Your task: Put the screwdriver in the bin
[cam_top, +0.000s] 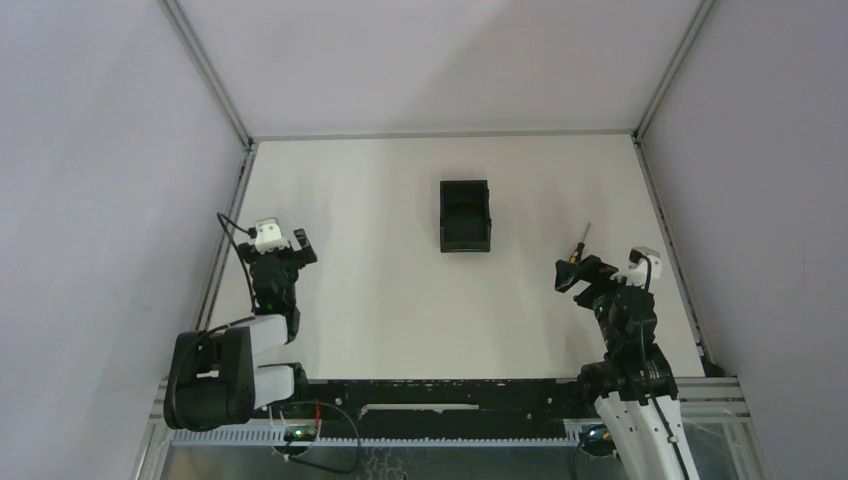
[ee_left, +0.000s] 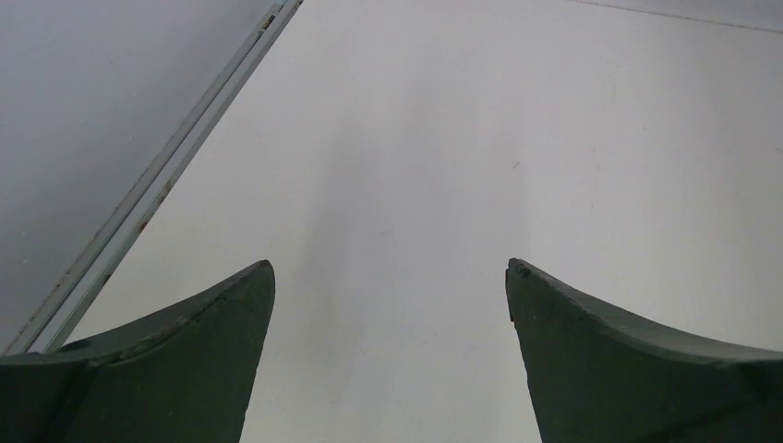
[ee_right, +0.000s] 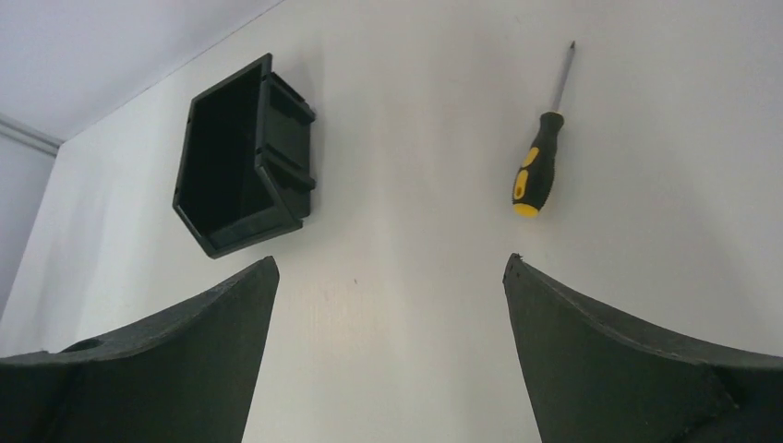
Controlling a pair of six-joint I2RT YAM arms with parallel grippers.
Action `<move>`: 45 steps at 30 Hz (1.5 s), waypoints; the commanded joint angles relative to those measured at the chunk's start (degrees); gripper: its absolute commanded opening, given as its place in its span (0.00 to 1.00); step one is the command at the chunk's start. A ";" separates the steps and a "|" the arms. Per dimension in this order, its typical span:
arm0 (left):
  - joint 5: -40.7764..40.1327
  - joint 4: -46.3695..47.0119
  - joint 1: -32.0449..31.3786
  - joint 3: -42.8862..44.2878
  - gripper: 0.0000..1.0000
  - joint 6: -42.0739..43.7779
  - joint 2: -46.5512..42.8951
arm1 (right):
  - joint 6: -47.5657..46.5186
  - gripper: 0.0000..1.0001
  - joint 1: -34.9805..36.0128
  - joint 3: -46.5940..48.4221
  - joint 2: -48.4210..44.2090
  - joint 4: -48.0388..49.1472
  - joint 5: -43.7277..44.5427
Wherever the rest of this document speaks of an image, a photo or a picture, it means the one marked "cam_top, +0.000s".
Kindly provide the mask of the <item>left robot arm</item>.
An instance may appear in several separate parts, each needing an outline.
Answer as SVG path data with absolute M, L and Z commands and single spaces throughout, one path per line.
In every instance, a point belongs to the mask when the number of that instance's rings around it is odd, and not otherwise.
M 306 377 L 297 362 L 264 364 L 260 356 L 292 343 L 300 327 L 295 284 L 318 258 L 307 233 L 293 248 L 275 224 L 257 228 L 237 251 L 245 262 L 253 315 L 206 331 L 177 336 L 163 401 L 174 430 L 210 431 L 246 423 L 268 404 L 294 397 Z

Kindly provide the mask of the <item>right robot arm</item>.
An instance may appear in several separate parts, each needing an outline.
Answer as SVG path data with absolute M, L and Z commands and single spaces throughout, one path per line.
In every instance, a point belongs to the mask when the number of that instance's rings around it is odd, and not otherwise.
M 577 384 L 628 477 L 696 479 L 676 378 L 656 342 L 651 286 L 661 273 L 656 251 L 634 247 L 625 269 L 595 255 L 557 261 L 554 288 L 566 293 L 580 282 L 586 285 L 573 300 L 592 312 L 605 353 L 581 367 Z

